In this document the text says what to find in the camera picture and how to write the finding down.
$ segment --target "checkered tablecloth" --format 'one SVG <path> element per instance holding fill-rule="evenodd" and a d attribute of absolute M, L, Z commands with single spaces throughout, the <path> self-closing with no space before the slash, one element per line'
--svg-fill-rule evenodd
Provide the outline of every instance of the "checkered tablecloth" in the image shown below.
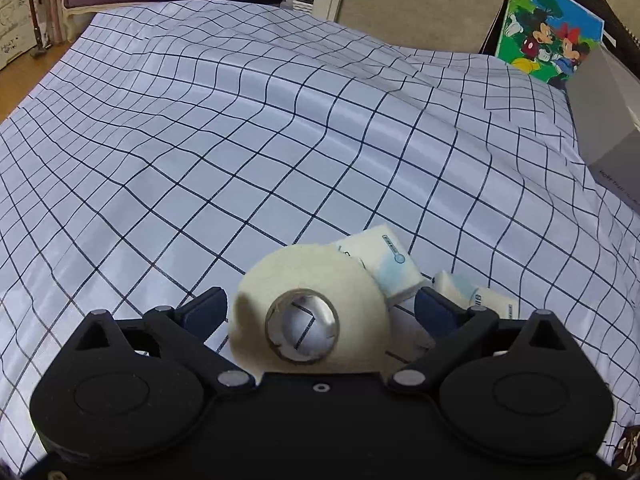
<path fill-rule="evenodd" d="M 44 453 L 30 395 L 88 311 L 232 296 L 281 246 L 382 222 L 425 276 L 555 311 L 615 395 L 609 458 L 638 413 L 640 221 L 594 184 L 564 95 L 493 57 L 212 1 L 98 14 L 0 124 L 0 458 Z M 411 359 L 411 302 L 392 323 L 389 357 Z"/>

